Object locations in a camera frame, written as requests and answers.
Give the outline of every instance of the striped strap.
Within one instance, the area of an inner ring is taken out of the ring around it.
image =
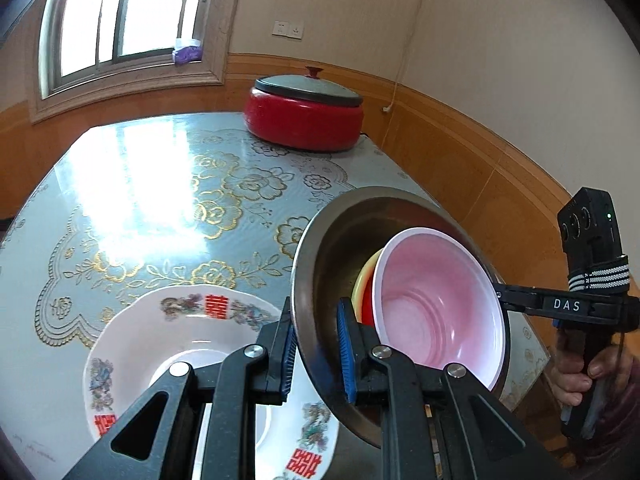
[[[626,292],[629,290],[631,275],[628,256],[599,265],[589,272],[569,275],[569,290],[598,290],[599,292]]]

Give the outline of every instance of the wall socket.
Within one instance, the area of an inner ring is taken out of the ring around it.
[[[295,38],[296,40],[302,39],[302,34],[305,31],[305,22],[292,22],[289,25],[289,31],[287,38]]]
[[[286,36],[289,33],[289,22],[275,22],[273,24],[274,36]]]

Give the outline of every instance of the red double happiness character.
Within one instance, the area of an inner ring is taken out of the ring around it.
[[[109,415],[95,415],[94,423],[98,428],[100,436],[103,436],[107,431],[109,431],[109,428],[116,423],[116,416],[113,415],[113,413],[110,413]]]
[[[229,298],[226,296],[207,294],[204,297],[204,313],[215,319],[226,319],[226,307],[228,304]]]
[[[302,476],[302,478],[311,478],[316,474],[316,469],[321,462],[322,455],[298,448],[293,452],[286,469]]]

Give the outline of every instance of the window frame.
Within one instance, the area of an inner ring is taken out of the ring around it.
[[[84,68],[66,76],[60,69],[60,40],[66,0],[36,0],[30,14],[29,37],[34,38],[30,80],[32,122],[96,101],[153,89],[222,84],[231,24],[238,0],[207,0],[198,5],[193,35],[202,42],[202,61],[175,66],[172,48],[152,50]],[[115,34],[122,48],[123,0],[118,5]],[[182,3],[180,23],[184,15]]]

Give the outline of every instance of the white plate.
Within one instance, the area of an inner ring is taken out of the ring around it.
[[[98,440],[172,363],[194,368],[222,361],[254,343],[260,328],[280,317],[271,303],[215,285],[159,288],[115,316],[84,366],[84,408]],[[203,428],[208,423],[209,407]],[[296,354],[283,406],[257,406],[256,479],[319,480],[331,463],[338,421],[322,403]],[[196,453],[199,478],[202,441]]]

